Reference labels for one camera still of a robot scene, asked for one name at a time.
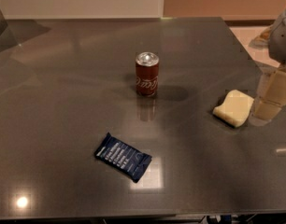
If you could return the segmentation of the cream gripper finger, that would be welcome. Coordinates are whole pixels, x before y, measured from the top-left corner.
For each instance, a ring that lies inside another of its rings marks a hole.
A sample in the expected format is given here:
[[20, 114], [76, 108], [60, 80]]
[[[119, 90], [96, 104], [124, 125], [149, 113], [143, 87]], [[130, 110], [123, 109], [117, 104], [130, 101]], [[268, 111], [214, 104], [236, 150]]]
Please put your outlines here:
[[263, 97], [254, 101], [254, 116], [265, 121], [272, 120], [286, 106], [286, 65], [272, 73]]
[[261, 74], [261, 77], [258, 83], [258, 88], [257, 88], [257, 95], [259, 97], [263, 97], [265, 95], [265, 92], [268, 88], [268, 82], [269, 82], [270, 77], [271, 77], [270, 74], [267, 74], [267, 73]]

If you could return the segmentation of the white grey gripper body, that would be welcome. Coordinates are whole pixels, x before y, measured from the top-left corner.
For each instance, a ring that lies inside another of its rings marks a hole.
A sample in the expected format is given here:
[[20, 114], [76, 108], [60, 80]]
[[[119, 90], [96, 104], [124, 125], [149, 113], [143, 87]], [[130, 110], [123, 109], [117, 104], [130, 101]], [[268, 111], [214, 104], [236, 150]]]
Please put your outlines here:
[[271, 27], [268, 52], [271, 59], [286, 64], [286, 8]]

